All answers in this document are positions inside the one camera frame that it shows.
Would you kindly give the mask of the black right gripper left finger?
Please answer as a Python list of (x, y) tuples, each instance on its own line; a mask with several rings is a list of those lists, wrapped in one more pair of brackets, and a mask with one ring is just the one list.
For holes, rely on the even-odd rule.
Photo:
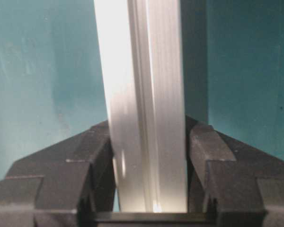
[(80, 227), (112, 211), (114, 196), (104, 121), (12, 164), (0, 180), (0, 227)]

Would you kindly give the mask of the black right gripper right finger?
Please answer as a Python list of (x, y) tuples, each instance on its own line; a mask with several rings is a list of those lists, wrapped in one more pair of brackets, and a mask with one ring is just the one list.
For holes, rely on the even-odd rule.
[(218, 227), (284, 227), (284, 161), (186, 117), (188, 210)]

